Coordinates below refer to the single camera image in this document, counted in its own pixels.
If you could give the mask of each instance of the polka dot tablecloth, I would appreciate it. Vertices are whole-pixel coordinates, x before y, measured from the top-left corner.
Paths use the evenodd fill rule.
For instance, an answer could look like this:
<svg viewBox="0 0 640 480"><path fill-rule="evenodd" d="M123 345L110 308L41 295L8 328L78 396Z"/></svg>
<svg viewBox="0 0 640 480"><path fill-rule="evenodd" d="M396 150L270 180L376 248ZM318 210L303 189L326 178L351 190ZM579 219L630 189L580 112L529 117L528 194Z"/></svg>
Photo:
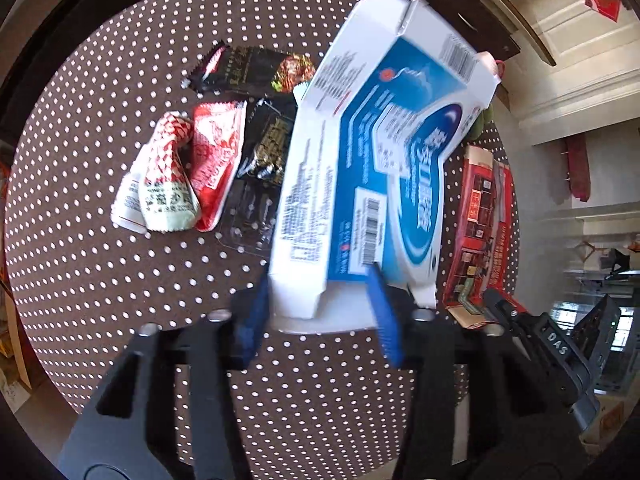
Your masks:
<svg viewBox="0 0 640 480"><path fill-rule="evenodd" d="M6 257L27 334L76 410L142 324L191 324L251 287L266 263L224 248L215 232L139 235L110 222L120 180L154 121L198 102L180 80L218 39L319 63L357 1L144 0L101 25L44 89L12 169ZM506 161L494 127L476 144ZM445 165L442 282L463 150ZM507 290L517 272L516 213L513 232ZM463 369L456 381L460 400ZM396 456L413 375L389 367L374 331L270 332L250 369L230 382L254 478L328 480L357 477ZM181 368L176 407L178 453L188 462L188 370Z"/></svg>

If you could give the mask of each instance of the barcode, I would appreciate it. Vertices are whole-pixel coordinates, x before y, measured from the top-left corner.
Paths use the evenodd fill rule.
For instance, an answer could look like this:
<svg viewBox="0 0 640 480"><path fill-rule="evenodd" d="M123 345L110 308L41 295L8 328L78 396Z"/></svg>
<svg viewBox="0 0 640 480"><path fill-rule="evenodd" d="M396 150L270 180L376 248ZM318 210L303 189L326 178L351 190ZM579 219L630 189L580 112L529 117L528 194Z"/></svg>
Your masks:
<svg viewBox="0 0 640 480"><path fill-rule="evenodd" d="M376 246L378 244L378 218L380 212L380 200L367 198L365 200L364 245L362 248L362 264L371 265L376 259Z"/></svg>
<svg viewBox="0 0 640 480"><path fill-rule="evenodd" d="M467 83L471 78L476 62L478 62L475 54L454 36L449 36L449 39L445 42L440 59Z"/></svg>

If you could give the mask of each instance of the red snack wrapper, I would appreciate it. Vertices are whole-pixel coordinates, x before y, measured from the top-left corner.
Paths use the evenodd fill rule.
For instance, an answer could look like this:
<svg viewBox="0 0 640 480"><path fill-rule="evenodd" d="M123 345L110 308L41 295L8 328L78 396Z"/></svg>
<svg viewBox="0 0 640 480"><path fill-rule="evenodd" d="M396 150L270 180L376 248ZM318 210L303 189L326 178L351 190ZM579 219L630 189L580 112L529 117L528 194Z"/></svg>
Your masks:
<svg viewBox="0 0 640 480"><path fill-rule="evenodd" d="M202 216L198 231L211 231L220 220L240 163L246 102L202 103L193 112L191 185Z"/></svg>

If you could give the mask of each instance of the black snack packet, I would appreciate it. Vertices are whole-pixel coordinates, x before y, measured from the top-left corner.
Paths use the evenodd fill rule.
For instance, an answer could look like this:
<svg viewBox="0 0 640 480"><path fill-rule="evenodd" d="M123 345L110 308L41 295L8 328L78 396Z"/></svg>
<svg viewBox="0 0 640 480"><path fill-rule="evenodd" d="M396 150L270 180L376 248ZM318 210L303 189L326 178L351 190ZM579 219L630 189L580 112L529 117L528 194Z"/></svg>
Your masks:
<svg viewBox="0 0 640 480"><path fill-rule="evenodd" d="M311 60L257 46L218 43L182 82L196 92L234 91L254 96L293 92L316 73Z"/></svg>
<svg viewBox="0 0 640 480"><path fill-rule="evenodd" d="M276 186L282 184L295 112L293 100L262 99L255 105L245 126L236 178L249 175Z"/></svg>

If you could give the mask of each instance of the red and white wrapper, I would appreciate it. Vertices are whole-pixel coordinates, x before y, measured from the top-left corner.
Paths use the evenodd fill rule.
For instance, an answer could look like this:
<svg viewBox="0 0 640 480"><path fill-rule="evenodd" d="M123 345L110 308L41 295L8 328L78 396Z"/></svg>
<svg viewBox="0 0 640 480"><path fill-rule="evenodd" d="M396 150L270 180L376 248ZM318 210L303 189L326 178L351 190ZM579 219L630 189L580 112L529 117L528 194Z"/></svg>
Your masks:
<svg viewBox="0 0 640 480"><path fill-rule="evenodd" d="M148 163L139 186L140 207L150 231L184 231L200 217L200 205L178 156L191 139L191 120L166 112L149 141Z"/></svg>
<svg viewBox="0 0 640 480"><path fill-rule="evenodd" d="M202 103L193 112L191 185L200 201L198 231L220 220L244 142L246 102Z"/></svg>

